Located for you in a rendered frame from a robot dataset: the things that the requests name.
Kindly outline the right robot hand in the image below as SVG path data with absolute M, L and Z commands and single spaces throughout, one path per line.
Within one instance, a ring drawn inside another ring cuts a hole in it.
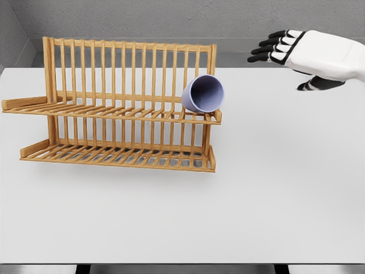
M 349 79 L 365 82 L 365 45 L 316 30 L 272 33 L 251 51 L 248 62 L 274 62 L 314 77 L 299 91 L 329 90 Z

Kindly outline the lavender cup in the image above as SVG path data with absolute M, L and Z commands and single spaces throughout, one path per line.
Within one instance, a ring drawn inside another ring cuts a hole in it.
M 220 108 L 224 94 L 224 88 L 215 76 L 199 75 L 186 86 L 181 102 L 189 111 L 208 113 Z

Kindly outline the wooden two-tier dish rack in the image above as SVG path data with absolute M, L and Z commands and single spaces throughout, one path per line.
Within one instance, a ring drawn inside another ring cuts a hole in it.
M 48 138 L 21 159 L 214 172 L 219 110 L 186 109 L 184 88 L 214 74 L 216 45 L 43 38 L 45 96 L 2 102 L 47 116 Z

